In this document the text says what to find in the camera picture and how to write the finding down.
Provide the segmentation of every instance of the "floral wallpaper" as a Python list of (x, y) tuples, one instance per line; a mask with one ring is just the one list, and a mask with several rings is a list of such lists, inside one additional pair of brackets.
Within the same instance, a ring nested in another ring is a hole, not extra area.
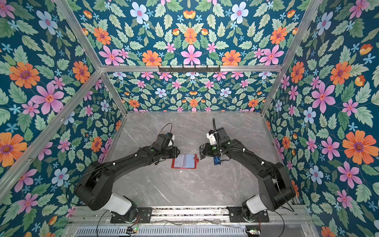
[(266, 113), (323, 237), (379, 235), (378, 7), (325, 1)]
[(0, 1), (0, 176), (92, 72), (53, 2)]
[(104, 161), (121, 120), (98, 80), (3, 200), (0, 236), (61, 236), (75, 206), (83, 205), (73, 194), (76, 183), (89, 164)]

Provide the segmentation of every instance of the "aluminum frame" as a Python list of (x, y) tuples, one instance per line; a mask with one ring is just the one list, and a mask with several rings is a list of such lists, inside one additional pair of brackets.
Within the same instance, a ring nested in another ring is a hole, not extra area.
[(313, 17), (316, 14), (317, 9), (320, 6), (320, 4), (322, 3), (322, 1), (323, 0), (311, 0), (311, 2), (309, 3), (308, 8), (305, 11), (304, 16), (300, 22), (299, 29), (298, 29), (295, 37), (293, 38), (293, 41), (290, 45), (290, 48), (287, 51), (286, 56), (284, 57), (283, 64), (282, 64), (283, 70), (280, 73), (278, 73), (278, 75), (276, 76), (275, 81), (274, 81), (273, 85), (271, 86), (270, 92), (268, 93), (268, 95), (266, 97), (265, 105), (264, 105), (263, 109), (261, 110), (262, 116), (265, 116), (269, 105), (272, 103), (272, 101), (275, 97), (275, 93), (279, 89), (280, 82), (282, 81), (286, 72), (288, 71), (288, 68), (292, 62), (292, 59), (295, 56), (295, 53), (298, 50), (298, 48), (301, 44), (301, 41), (303, 40), (304, 35), (307, 32), (307, 30), (310, 26), (310, 23), (313, 20)]

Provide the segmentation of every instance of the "light blue flower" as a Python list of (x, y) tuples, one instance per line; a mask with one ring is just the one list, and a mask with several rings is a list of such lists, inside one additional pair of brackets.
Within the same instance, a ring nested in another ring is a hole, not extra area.
[(365, 61), (365, 64), (367, 64), (367, 63), (372, 63), (372, 62), (373, 62), (372, 59), (374, 59), (374, 58), (376, 58), (376, 56), (372, 56), (372, 57), (371, 57), (371, 53), (369, 53), (369, 54), (367, 55), (367, 58), (364, 58), (363, 61)]
[(10, 48), (11, 47), (10, 44), (5, 45), (4, 43), (1, 43), (1, 45), (4, 46), (3, 51), (7, 51), (8, 53), (13, 51), (13, 49)]
[(201, 20), (202, 20), (201, 15), (197, 15), (196, 16), (196, 21), (198, 21), (200, 23)]
[(355, 129), (358, 128), (358, 126), (355, 126), (354, 122), (352, 122), (351, 125), (349, 124), (348, 127), (349, 127), (349, 131), (353, 130), (354, 132), (355, 132)]
[(18, 107), (16, 105), (13, 105), (13, 108), (9, 108), (10, 111), (13, 111), (13, 114), (20, 113), (21, 107)]
[(11, 133), (14, 133), (15, 130), (18, 130), (18, 128), (16, 128), (17, 124), (6, 124), (8, 126), (8, 128), (5, 130), (5, 131), (11, 131)]
[(183, 19), (183, 15), (178, 15), (178, 19), (177, 19), (179, 22), (182, 22), (182, 21), (184, 21), (184, 19)]

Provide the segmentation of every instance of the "cable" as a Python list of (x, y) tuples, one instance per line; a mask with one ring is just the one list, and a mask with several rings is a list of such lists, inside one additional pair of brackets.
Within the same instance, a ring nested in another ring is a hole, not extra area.
[(283, 234), (283, 232), (284, 232), (284, 228), (285, 228), (285, 223), (284, 223), (284, 219), (283, 219), (283, 217), (282, 217), (282, 215), (281, 214), (279, 214), (279, 213), (277, 213), (276, 211), (274, 211), (276, 214), (278, 214), (281, 218), (282, 218), (282, 220), (283, 220), (283, 230), (282, 230), (282, 232), (281, 232), (281, 234), (278, 236), (278, 237), (281, 237), (282, 236), (282, 234)]
[(107, 211), (108, 211), (108, 210), (106, 210), (106, 211), (101, 215), (101, 217), (100, 217), (100, 219), (99, 219), (99, 221), (98, 221), (98, 223), (97, 223), (97, 226), (96, 226), (96, 236), (97, 236), (97, 237), (99, 237), (99, 234), (97, 233), (97, 228), (99, 227), (100, 220), (101, 220), (101, 218), (103, 218), (103, 216), (105, 215), (105, 213), (106, 213)]

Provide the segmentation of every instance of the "pink flower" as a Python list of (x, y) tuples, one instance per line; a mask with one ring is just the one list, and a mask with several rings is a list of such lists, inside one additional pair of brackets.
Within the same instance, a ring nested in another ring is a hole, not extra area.
[(217, 81), (220, 81), (221, 79), (225, 79), (227, 72), (217, 72), (213, 75), (213, 78), (217, 78)]
[(325, 90), (325, 84), (323, 82), (319, 85), (319, 92), (312, 91), (313, 98), (317, 99), (313, 102), (312, 108), (317, 108), (320, 105), (321, 113), (324, 113), (326, 110), (326, 104), (333, 105), (335, 104), (335, 100), (332, 96), (328, 96), (333, 93), (335, 85), (328, 86)]
[(319, 76), (317, 76), (316, 78), (312, 79), (312, 83), (310, 85), (312, 86), (312, 89), (315, 89), (315, 88), (318, 89), (318, 87), (319, 87), (318, 84), (320, 84), (320, 83), (321, 83), (321, 80), (319, 80)]
[(284, 78), (281, 81), (281, 83), (282, 83), (282, 89), (284, 89), (284, 90), (287, 89), (287, 86), (290, 85), (290, 83), (288, 82), (289, 80), (290, 80), (290, 76), (284, 76)]
[(289, 108), (288, 108), (288, 113), (293, 116), (295, 114), (295, 109), (296, 107), (291, 105)]
[(49, 82), (47, 84), (47, 91), (42, 86), (37, 86), (37, 91), (42, 96), (33, 96), (31, 101), (36, 104), (42, 104), (41, 111), (42, 114), (48, 114), (50, 112), (50, 107), (54, 112), (59, 112), (63, 108), (63, 103), (58, 99), (62, 99), (64, 93), (62, 91), (55, 92), (54, 84)]
[(248, 87), (248, 86), (249, 86), (249, 82), (247, 81), (247, 79), (244, 80), (244, 81), (242, 80), (240, 86), (241, 86), (242, 88), (244, 88), (244, 87)]
[(142, 76), (142, 78), (145, 78), (146, 77), (146, 79), (148, 80), (148, 81), (150, 81), (150, 78), (154, 78), (154, 76), (152, 75), (153, 74), (153, 72), (141, 72), (141, 76)]
[(66, 84), (65, 83), (63, 83), (62, 82), (63, 81), (63, 79), (60, 77), (60, 78), (58, 78), (58, 77), (54, 77), (54, 81), (51, 81), (53, 84), (55, 84), (55, 88), (56, 89), (63, 89), (63, 86), (65, 86)]
[(217, 48), (217, 46), (215, 45), (215, 43), (212, 43), (212, 44), (208, 44), (207, 50), (209, 50), (209, 53), (211, 53), (211, 52), (215, 52), (216, 48)]
[(6, 5), (6, 0), (0, 0), (0, 16), (1, 17), (6, 17), (7, 15), (14, 19), (14, 15), (12, 11), (14, 11), (15, 8), (12, 7), (11, 5)]
[(342, 190), (342, 193), (340, 191), (337, 191), (337, 194), (339, 197), (337, 197), (337, 201), (342, 203), (343, 208), (346, 209), (346, 207), (353, 208), (353, 205), (350, 203), (353, 198), (350, 196), (346, 196), (346, 191), (345, 189)]
[(138, 87), (141, 87), (142, 89), (146, 86), (145, 82), (144, 81), (141, 81), (141, 80), (138, 80), (137, 81), (137, 86)]
[(35, 201), (38, 198), (38, 194), (34, 194), (33, 196), (31, 193), (26, 194), (25, 200), (18, 201), (18, 205), (20, 206), (19, 213), (26, 210), (26, 213), (29, 213), (31, 211), (31, 207), (34, 207), (38, 205), (38, 201)]
[(349, 19), (353, 19), (354, 16), (360, 18), (360, 15), (362, 15), (362, 10), (370, 6), (370, 4), (366, 0), (357, 0), (356, 4), (356, 6), (352, 6), (349, 10), (352, 13)]
[(94, 112), (93, 112), (94, 108), (91, 108), (90, 105), (84, 106), (84, 108), (86, 109), (86, 111), (84, 112), (84, 114), (86, 114), (88, 117), (90, 117), (91, 115), (94, 114)]
[(58, 146), (58, 149), (61, 149), (61, 152), (63, 153), (65, 150), (68, 151), (69, 150), (69, 145), (71, 145), (71, 142), (67, 141), (67, 139), (65, 139), (64, 141), (60, 140), (59, 141), (60, 145)]
[(212, 88), (212, 87), (215, 86), (215, 85), (213, 85), (213, 82), (211, 82), (210, 80), (208, 80), (207, 82), (205, 82), (204, 85), (205, 85), (205, 88), (208, 88), (208, 89), (210, 89), (210, 88)]
[(316, 139), (312, 140), (312, 138), (308, 138), (308, 141), (306, 144), (308, 145), (308, 150), (311, 150), (312, 152), (315, 151), (315, 148), (317, 148)]
[(288, 92), (288, 94), (290, 95), (290, 100), (296, 100), (296, 96), (299, 94), (297, 90), (298, 90), (297, 86), (295, 87), (291, 86), (291, 90)]
[(273, 47), (273, 50), (271, 51), (270, 49), (265, 49), (265, 57), (262, 57), (261, 59), (259, 59), (259, 61), (261, 63), (263, 62), (266, 62), (265, 65), (270, 65), (271, 62), (273, 64), (278, 64), (279, 63), (279, 59), (277, 59), (277, 57), (280, 57), (283, 55), (284, 51), (279, 51), (279, 45), (275, 45)]
[(258, 48), (257, 51), (254, 51), (254, 53), (255, 53), (254, 58), (256, 57), (260, 58), (261, 56), (265, 55), (264, 50), (260, 48)]
[(328, 153), (329, 160), (333, 159), (333, 155), (335, 155), (336, 157), (340, 157), (340, 153), (336, 150), (340, 146), (340, 143), (336, 141), (332, 143), (332, 138), (328, 137), (327, 143), (326, 141), (321, 141), (321, 144), (325, 147), (322, 149), (321, 152), (323, 154)]
[(340, 180), (342, 182), (345, 182), (347, 180), (350, 188), (354, 188), (354, 182), (357, 184), (362, 184), (362, 180), (359, 177), (355, 176), (355, 174), (359, 173), (358, 167), (353, 167), (350, 169), (350, 165), (346, 161), (343, 163), (343, 167), (345, 169), (342, 168), (342, 166), (337, 167), (338, 171), (342, 173), (340, 176)]
[(38, 159), (39, 160), (43, 160), (43, 158), (45, 158), (45, 154), (46, 155), (51, 155), (51, 150), (48, 149), (50, 148), (51, 146), (53, 145), (53, 143), (50, 141), (46, 144), (45, 148), (43, 149), (43, 151), (41, 151), (41, 153), (38, 155)]
[(169, 78), (172, 78), (172, 75), (169, 72), (158, 72), (159, 79), (164, 79), (165, 81), (168, 81)]
[(92, 92), (92, 91), (89, 91), (89, 92), (84, 96), (84, 101), (92, 100), (92, 97), (91, 97), (92, 94), (93, 94), (93, 92)]
[(198, 59), (198, 57), (202, 55), (202, 52), (200, 51), (195, 52), (195, 47), (192, 44), (188, 46), (188, 52), (184, 51), (184, 52), (181, 52), (180, 54), (186, 58), (183, 61), (184, 65), (187, 65), (190, 63), (191, 65), (200, 64), (200, 60)]
[(172, 87), (175, 89), (182, 88), (181, 83), (178, 82), (178, 80), (172, 83)]
[(232, 77), (238, 80), (240, 77), (243, 77), (242, 72), (233, 72)]
[(129, 58), (129, 52), (128, 51), (125, 51), (125, 49), (119, 49), (118, 50), (119, 51), (119, 56), (122, 56), (122, 58), (123, 59), (125, 59), (125, 58)]
[(31, 101), (28, 101), (28, 104), (22, 104), (21, 106), (25, 109), (22, 113), (25, 115), (29, 114), (32, 118), (34, 117), (35, 113), (39, 113), (39, 110), (37, 110), (38, 105), (33, 105), (33, 102)]
[(25, 185), (32, 185), (34, 183), (33, 179), (29, 177), (35, 175), (36, 172), (37, 169), (32, 169), (26, 172), (23, 176), (21, 176), (19, 181), (14, 186), (14, 190), (16, 191), (16, 193), (18, 193), (22, 189), (24, 183)]
[(119, 52), (118, 52), (117, 49), (113, 49), (112, 52), (111, 52), (111, 50), (107, 46), (103, 45), (103, 50), (105, 52), (100, 51), (99, 54), (102, 57), (107, 58), (105, 60), (105, 64), (107, 64), (107, 65), (113, 64), (115, 66), (118, 66), (119, 63), (125, 62), (122, 58), (117, 57), (119, 55)]
[(174, 50), (176, 50), (176, 48), (174, 47), (174, 44), (170, 44), (170, 43), (167, 43), (167, 45), (165, 46), (165, 48), (167, 49), (167, 52), (171, 52), (171, 53), (174, 53)]
[(353, 99), (350, 99), (348, 101), (348, 103), (345, 102), (342, 105), (345, 107), (345, 108), (342, 109), (342, 112), (344, 112), (344, 113), (347, 112), (348, 116), (351, 115), (351, 112), (353, 112), (353, 113), (358, 112), (358, 110), (355, 108), (355, 107), (358, 106), (358, 102), (354, 102), (353, 103)]
[(102, 83), (103, 81), (101, 80), (101, 79), (99, 79), (99, 80), (97, 80), (97, 82), (96, 82), (96, 84), (95, 84), (95, 89), (98, 91), (99, 89), (101, 89), (101, 88), (103, 88), (102, 86), (101, 86), (101, 83)]

